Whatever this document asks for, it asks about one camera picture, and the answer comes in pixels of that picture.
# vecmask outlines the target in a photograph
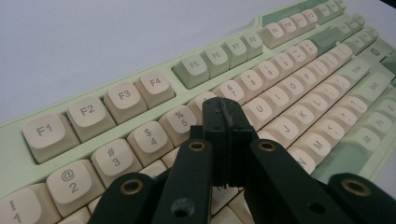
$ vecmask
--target mechanical keyboard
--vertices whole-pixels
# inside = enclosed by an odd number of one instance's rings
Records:
[[[0,222],[87,222],[118,176],[172,167],[215,96],[238,102],[259,137],[314,178],[375,180],[396,147],[396,50],[346,7],[305,1],[257,16],[236,34],[3,124]],[[211,213],[212,223],[253,222],[242,189],[213,188]]]

